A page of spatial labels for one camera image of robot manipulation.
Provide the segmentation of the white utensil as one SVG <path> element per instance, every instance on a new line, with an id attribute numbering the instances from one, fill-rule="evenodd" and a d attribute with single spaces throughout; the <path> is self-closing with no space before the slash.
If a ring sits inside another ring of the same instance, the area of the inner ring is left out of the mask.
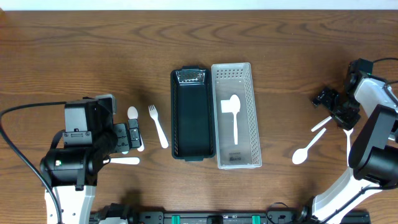
<path id="1" fill-rule="evenodd" d="M 138 157 L 111 157 L 103 161 L 103 164 L 125 164 L 125 165 L 138 165 L 140 159 Z"/>
<path id="2" fill-rule="evenodd" d="M 317 125 L 315 125 L 312 129 L 311 132 L 315 132 L 316 130 L 318 130 L 319 128 L 321 128 L 322 126 L 324 126 L 327 122 L 329 122 L 332 119 L 331 116 L 328 116 L 327 118 L 325 118 L 323 121 L 320 121 Z"/>

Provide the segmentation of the small white spoon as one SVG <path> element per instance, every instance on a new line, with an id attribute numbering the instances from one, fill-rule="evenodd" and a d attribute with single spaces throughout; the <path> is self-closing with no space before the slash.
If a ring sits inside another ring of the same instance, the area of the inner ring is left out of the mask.
<path id="1" fill-rule="evenodd" d="M 128 117 L 129 119 L 137 119 L 138 116 L 139 116 L 139 113 L 138 113 L 137 109 L 136 109 L 134 106 L 130 106 L 130 107 L 128 108 L 128 110 L 127 110 L 127 117 Z M 139 147 L 137 150 L 138 150 L 139 152 L 142 152 L 142 151 L 145 149 L 145 147 L 144 147 L 144 141 L 143 141 L 143 139 L 142 139 L 142 136 L 140 136 L 140 140 L 141 140 L 142 145 L 141 145 L 141 147 Z"/>

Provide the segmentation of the white plastic fork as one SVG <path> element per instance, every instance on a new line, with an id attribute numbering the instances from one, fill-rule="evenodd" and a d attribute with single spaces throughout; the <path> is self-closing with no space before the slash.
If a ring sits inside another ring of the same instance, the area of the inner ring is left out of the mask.
<path id="1" fill-rule="evenodd" d="M 150 117 L 154 120 L 156 129 L 157 129 L 157 134 L 158 134 L 159 141 L 160 141 L 162 148 L 164 148 L 164 149 L 168 148 L 169 143 L 168 143 L 165 133 L 160 125 L 159 114 L 154 105 L 149 105 L 149 114 L 150 114 Z"/>

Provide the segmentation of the white spoon diagonal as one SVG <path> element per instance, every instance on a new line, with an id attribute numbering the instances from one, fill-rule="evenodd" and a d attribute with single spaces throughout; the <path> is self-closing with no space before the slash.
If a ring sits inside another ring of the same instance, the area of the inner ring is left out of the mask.
<path id="1" fill-rule="evenodd" d="M 323 128 L 310 142 L 305 148 L 297 149 L 293 156 L 292 162 L 295 165 L 303 163 L 308 157 L 308 150 L 323 136 L 326 132 L 326 128 Z"/>

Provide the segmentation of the black plastic basket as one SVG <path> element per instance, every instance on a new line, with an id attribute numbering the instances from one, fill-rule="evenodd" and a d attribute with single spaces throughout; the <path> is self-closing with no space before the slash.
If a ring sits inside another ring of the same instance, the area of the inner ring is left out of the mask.
<path id="1" fill-rule="evenodd" d="M 216 153 L 211 72 L 183 66 L 170 74 L 172 157 L 202 161 Z"/>

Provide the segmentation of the clear plastic basket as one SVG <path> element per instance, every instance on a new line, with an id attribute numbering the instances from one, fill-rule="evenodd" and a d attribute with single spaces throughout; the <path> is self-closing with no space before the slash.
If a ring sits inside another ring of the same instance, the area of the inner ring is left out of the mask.
<path id="1" fill-rule="evenodd" d="M 251 64 L 211 67 L 219 169 L 262 166 Z"/>

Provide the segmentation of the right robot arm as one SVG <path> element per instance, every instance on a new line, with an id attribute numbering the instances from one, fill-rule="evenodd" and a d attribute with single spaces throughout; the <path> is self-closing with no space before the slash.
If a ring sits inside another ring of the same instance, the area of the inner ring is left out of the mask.
<path id="1" fill-rule="evenodd" d="M 324 88 L 312 100 L 323 105 L 345 131 L 354 128 L 364 110 L 368 119 L 348 144 L 348 167 L 325 192 L 304 206 L 299 223 L 342 223 L 354 207 L 373 194 L 397 188 L 397 97 L 392 82 L 373 75 L 374 62 L 359 58 L 348 66 L 341 96 Z"/>

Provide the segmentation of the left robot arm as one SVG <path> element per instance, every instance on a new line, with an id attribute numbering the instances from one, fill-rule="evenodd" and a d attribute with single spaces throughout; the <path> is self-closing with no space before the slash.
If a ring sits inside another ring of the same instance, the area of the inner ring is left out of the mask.
<path id="1" fill-rule="evenodd" d="M 142 146 L 136 119 L 116 124 L 113 95 L 65 104 L 65 129 L 53 138 L 40 162 L 40 173 L 51 189 L 45 192 L 48 223 L 138 223 L 128 205 L 113 203 L 91 213 L 98 172 L 111 162 L 138 164 L 137 157 L 112 158 Z"/>

